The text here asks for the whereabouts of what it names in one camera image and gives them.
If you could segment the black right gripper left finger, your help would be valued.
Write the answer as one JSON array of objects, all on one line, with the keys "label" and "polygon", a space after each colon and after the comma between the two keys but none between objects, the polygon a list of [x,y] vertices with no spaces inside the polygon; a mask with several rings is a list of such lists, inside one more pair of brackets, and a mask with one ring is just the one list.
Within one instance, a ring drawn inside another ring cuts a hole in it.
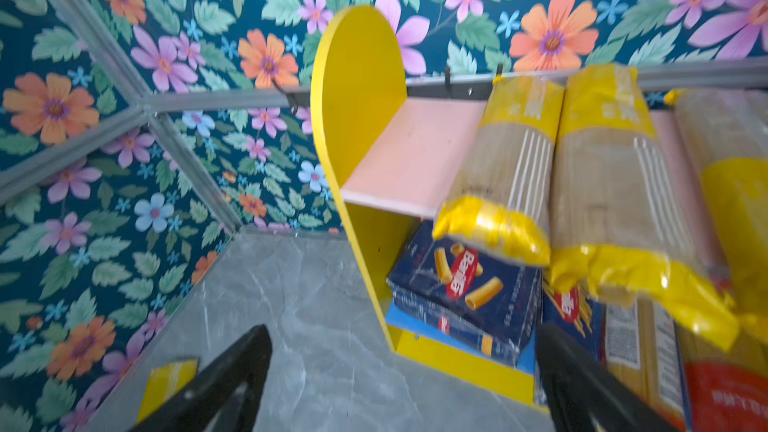
[{"label": "black right gripper left finger", "polygon": [[272,357],[268,328],[256,325],[134,431],[251,431]]}]

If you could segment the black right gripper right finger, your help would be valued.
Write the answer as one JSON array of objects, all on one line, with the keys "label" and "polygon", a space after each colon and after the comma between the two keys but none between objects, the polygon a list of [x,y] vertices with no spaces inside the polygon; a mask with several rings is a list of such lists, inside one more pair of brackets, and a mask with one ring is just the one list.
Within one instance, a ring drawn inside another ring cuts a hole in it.
[{"label": "black right gripper right finger", "polygon": [[535,358],[557,431],[673,431],[565,331],[537,328]]}]

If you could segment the blue Barilla rigatoni box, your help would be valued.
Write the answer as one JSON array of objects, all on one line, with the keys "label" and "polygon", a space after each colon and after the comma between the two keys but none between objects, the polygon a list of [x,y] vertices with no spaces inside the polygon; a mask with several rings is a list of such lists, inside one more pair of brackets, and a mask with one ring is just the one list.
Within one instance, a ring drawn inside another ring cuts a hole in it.
[{"label": "blue Barilla rigatoni box", "polygon": [[386,282],[403,312],[491,360],[516,367],[534,334],[542,272],[432,237],[423,221]]}]

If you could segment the yellow Pastatime spaghetti bag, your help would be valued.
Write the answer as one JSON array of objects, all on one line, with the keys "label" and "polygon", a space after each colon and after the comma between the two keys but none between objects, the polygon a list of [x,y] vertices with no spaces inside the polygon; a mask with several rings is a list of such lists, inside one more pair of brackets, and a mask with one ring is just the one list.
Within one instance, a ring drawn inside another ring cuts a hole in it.
[{"label": "yellow Pastatime spaghetti bag", "polygon": [[549,195],[565,89],[541,78],[501,79],[433,223],[500,260],[550,263]]}]

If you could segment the yellow-ended clear spaghetti bag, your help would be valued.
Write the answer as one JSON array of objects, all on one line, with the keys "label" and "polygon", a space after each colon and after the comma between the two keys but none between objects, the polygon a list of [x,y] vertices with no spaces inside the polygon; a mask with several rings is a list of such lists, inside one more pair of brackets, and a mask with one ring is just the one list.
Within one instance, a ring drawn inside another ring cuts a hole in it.
[{"label": "yellow-ended clear spaghetti bag", "polygon": [[767,341],[767,93],[668,92],[682,141],[730,269],[742,327]]}]

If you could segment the red spaghetti bag white label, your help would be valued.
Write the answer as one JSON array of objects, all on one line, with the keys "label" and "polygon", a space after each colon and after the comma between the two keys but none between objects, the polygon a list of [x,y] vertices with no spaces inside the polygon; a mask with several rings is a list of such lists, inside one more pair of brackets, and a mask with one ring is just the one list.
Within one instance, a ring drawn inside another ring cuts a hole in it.
[{"label": "red spaghetti bag white label", "polygon": [[608,370],[679,431],[686,429],[674,320],[655,302],[638,299],[606,309]]}]

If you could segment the blue Barilla spaghetti box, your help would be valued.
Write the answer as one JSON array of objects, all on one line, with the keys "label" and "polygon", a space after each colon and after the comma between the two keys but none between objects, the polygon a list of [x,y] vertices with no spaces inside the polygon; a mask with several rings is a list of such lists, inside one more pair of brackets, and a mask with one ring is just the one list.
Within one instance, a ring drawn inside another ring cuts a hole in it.
[{"label": "blue Barilla spaghetti box", "polygon": [[539,323],[555,325],[573,338],[600,365],[604,358],[606,306],[593,300],[582,285],[567,293],[555,292],[546,279],[542,281]]}]

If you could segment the yellow pink blue shelf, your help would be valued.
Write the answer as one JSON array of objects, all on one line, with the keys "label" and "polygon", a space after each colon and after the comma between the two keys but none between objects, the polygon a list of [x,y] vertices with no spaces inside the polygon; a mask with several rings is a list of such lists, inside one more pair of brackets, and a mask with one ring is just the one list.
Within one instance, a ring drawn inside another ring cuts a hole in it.
[{"label": "yellow pink blue shelf", "polygon": [[[423,221],[434,223],[472,144],[485,101],[409,98],[393,16],[355,6],[335,17],[318,46],[311,81],[315,146],[378,320],[392,350],[513,400],[536,400],[536,328],[517,366],[471,350],[401,311],[386,279]],[[568,74],[513,74],[564,87]],[[636,68],[675,195],[701,265],[733,306],[730,269],[682,141],[668,92],[766,90],[760,60]]]}]

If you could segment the aluminium frame post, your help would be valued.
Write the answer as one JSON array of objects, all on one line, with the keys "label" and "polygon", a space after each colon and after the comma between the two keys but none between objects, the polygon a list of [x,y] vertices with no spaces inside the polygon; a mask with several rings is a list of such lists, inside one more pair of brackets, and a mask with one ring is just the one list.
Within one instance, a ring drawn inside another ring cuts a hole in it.
[{"label": "aluminium frame post", "polygon": [[6,185],[1,200],[9,200],[51,174],[69,166],[104,144],[135,127],[146,126],[158,143],[174,159],[190,180],[199,199],[230,234],[242,227],[240,219],[221,197],[214,179],[194,151],[184,144],[180,132],[168,117],[171,112],[206,110],[202,93],[155,94],[136,67],[112,37],[106,25],[86,0],[49,0],[73,32],[83,39],[106,76],[128,103],[128,108],[109,117],[96,127],[44,150],[2,175]]}]

